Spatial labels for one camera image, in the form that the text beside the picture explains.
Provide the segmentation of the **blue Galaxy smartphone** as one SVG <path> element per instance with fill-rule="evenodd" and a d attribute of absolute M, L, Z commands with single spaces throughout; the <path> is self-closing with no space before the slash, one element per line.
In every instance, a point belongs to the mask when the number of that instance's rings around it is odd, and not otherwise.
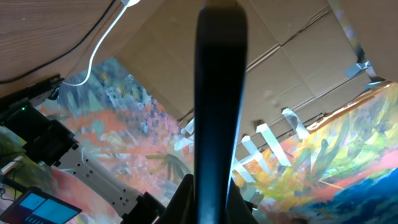
<path fill-rule="evenodd" d="M 238 138 L 248 22 L 237 1 L 206 1 L 195 40 L 194 223 L 224 223 Z"/>

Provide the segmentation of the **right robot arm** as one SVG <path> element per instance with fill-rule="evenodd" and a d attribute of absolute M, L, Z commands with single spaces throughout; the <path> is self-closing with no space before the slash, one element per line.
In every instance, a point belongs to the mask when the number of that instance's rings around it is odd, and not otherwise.
<path fill-rule="evenodd" d="M 55 100 L 63 78 L 52 76 L 1 98 L 1 126 L 25 141 L 26 156 L 34 162 L 68 172 L 108 202 L 123 223 L 152 223 L 165 207 L 150 193 L 140 193 L 106 170 L 80 145 L 60 121 L 35 107 Z"/>

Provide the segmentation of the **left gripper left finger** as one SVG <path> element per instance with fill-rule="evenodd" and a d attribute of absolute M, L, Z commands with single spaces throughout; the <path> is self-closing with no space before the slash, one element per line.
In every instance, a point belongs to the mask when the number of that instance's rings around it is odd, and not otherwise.
<path fill-rule="evenodd" d="M 187 174 L 157 224 L 191 224 L 193 213 L 193 175 Z"/>

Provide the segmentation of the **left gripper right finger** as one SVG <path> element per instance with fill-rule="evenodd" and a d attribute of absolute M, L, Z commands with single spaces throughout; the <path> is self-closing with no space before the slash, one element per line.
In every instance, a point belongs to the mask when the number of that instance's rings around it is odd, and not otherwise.
<path fill-rule="evenodd" d="M 258 224 L 242 198 L 239 188 L 233 179 L 229 185 L 228 205 L 226 210 L 226 224 Z"/>

